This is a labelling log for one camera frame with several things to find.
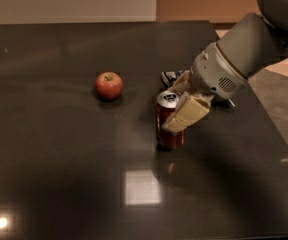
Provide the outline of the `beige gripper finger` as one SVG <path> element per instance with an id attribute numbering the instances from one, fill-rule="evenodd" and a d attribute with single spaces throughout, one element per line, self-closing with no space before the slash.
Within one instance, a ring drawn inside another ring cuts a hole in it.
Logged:
<path id="1" fill-rule="evenodd" d="M 183 131 L 204 118 L 210 112 L 213 99 L 214 95 L 203 95 L 198 92 L 182 94 L 174 114 L 170 116 L 170 125 L 174 132 Z"/>
<path id="2" fill-rule="evenodd" d="M 170 87 L 172 92 L 179 94 L 192 93 L 192 85 L 190 82 L 190 72 L 185 71 Z"/>

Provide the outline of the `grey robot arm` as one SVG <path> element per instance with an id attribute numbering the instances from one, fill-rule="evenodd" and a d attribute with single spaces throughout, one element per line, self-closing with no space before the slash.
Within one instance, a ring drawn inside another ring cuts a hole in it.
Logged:
<path id="1" fill-rule="evenodd" d="M 232 98 L 263 68 L 288 58 L 288 0 L 257 0 L 222 38 L 209 44 L 171 86 L 180 95 L 162 128 L 177 134 L 209 113 L 211 101 Z"/>

